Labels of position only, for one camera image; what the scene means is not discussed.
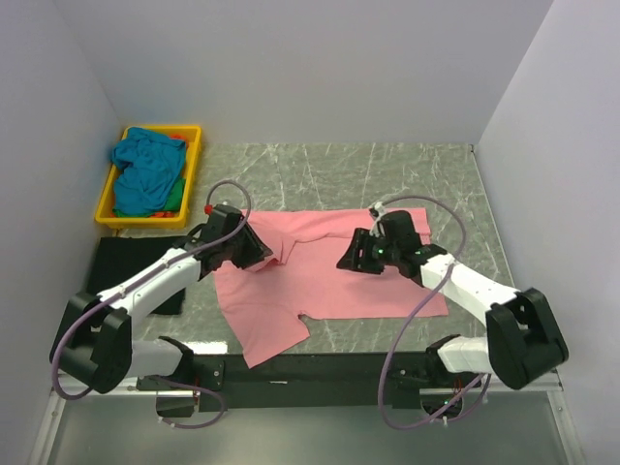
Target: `black fabric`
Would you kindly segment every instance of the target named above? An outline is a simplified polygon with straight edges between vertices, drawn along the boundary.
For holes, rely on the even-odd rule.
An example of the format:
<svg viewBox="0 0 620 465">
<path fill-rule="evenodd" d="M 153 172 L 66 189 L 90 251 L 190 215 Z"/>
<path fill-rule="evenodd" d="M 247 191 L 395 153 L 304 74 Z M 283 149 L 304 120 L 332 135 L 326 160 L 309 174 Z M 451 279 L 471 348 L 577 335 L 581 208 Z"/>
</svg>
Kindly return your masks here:
<svg viewBox="0 0 620 465">
<path fill-rule="evenodd" d="M 88 276 L 86 291 L 97 294 L 113 288 L 161 259 L 180 236 L 103 237 Z M 179 291 L 153 312 L 156 315 L 180 315 L 185 290 Z"/>
</svg>

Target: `white wall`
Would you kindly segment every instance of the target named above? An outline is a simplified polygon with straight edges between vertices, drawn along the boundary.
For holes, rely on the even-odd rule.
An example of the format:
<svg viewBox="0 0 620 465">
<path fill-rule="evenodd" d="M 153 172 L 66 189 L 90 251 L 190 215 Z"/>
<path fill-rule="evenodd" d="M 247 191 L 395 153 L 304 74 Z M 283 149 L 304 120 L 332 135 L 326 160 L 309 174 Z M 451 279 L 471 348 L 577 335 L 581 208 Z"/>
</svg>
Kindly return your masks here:
<svg viewBox="0 0 620 465">
<path fill-rule="evenodd" d="M 0 14 L 0 462 L 24 463 L 47 356 L 98 238 L 92 217 L 119 123 L 49 0 Z"/>
<path fill-rule="evenodd" d="M 478 160 L 515 279 L 547 293 L 589 463 L 620 463 L 620 2 L 555 0 Z"/>
<path fill-rule="evenodd" d="M 478 142 L 551 0 L 55 0 L 124 122 Z"/>
</svg>

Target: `yellow plastic bin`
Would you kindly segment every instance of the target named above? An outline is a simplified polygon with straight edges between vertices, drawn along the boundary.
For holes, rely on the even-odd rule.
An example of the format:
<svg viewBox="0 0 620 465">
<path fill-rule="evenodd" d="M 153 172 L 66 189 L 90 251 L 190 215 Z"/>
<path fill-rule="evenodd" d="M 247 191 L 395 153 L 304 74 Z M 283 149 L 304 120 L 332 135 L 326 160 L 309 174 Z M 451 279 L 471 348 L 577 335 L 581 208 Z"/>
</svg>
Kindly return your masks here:
<svg viewBox="0 0 620 465">
<path fill-rule="evenodd" d="M 95 221 L 116 230 L 123 228 L 184 228 L 187 224 L 189 200 L 192 195 L 192 187 L 194 186 L 198 159 L 201 155 L 202 129 L 200 126 L 137 126 L 167 136 L 179 134 L 188 141 L 187 150 L 185 152 L 185 166 L 181 172 L 181 176 L 185 178 L 185 190 L 183 192 L 183 200 L 181 201 L 181 209 L 176 216 L 171 218 L 116 218 L 112 216 L 112 209 L 114 207 L 114 181 L 121 173 L 115 165 L 112 165 L 109 170 L 106 187 L 104 187 L 104 193 L 101 195 L 101 200 L 97 207 Z M 123 133 L 123 139 L 127 137 L 128 130 L 129 128 Z"/>
</svg>

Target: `pink shirt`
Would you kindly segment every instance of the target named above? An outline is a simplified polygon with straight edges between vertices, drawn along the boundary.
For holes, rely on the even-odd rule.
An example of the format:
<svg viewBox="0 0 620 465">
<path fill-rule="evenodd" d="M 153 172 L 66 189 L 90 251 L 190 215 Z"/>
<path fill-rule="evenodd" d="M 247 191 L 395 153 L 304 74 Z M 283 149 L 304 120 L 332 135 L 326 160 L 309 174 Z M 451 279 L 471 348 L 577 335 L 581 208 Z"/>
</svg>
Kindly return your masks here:
<svg viewBox="0 0 620 465">
<path fill-rule="evenodd" d="M 429 243 L 426 210 L 406 210 L 422 243 Z M 306 339 L 310 334 L 301 315 L 403 318 L 428 294 L 393 266 L 381 275 L 336 268 L 354 229 L 370 229 L 372 223 L 367 210 L 252 212 L 250 224 L 273 255 L 247 270 L 225 263 L 214 273 L 220 307 L 249 367 Z M 447 314 L 438 295 L 418 316 Z"/>
</svg>

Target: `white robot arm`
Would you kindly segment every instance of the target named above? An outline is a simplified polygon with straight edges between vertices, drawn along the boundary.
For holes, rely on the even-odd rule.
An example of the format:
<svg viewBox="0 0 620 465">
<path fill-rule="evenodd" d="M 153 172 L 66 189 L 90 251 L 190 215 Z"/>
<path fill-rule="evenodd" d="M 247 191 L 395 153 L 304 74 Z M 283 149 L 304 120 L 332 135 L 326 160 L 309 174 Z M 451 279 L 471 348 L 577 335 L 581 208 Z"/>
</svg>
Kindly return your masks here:
<svg viewBox="0 0 620 465">
<path fill-rule="evenodd" d="M 189 348 L 168 337 L 134 341 L 132 333 L 171 295 L 200 281 L 224 260 L 247 267 L 270 255 L 271 251 L 246 225 L 217 247 L 188 256 L 188 251 L 230 233 L 241 219 L 239 210 L 217 205 L 206 224 L 194 228 L 149 268 L 98 295 L 76 294 L 67 305 L 50 359 L 61 351 L 59 368 L 100 393 L 109 392 L 127 377 L 159 375 L 193 382 L 196 366 Z M 337 264 L 339 268 L 380 274 L 385 265 L 394 265 L 403 276 L 433 289 L 455 263 L 455 258 L 441 247 L 421 244 L 406 211 L 386 213 L 376 226 L 372 232 L 356 229 L 349 250 Z M 155 269 L 160 271 L 143 279 Z M 483 337 L 453 335 L 434 344 L 433 356 L 439 357 L 442 371 L 494 373 L 510 388 L 519 389 L 568 358 L 564 339 L 540 292 L 532 289 L 522 293 L 455 263 L 441 293 L 487 329 Z M 68 327 L 113 295 L 121 298 L 93 317 L 89 325 L 80 326 L 66 345 L 58 347 Z M 250 371 L 258 373 L 261 369 Z"/>
</svg>

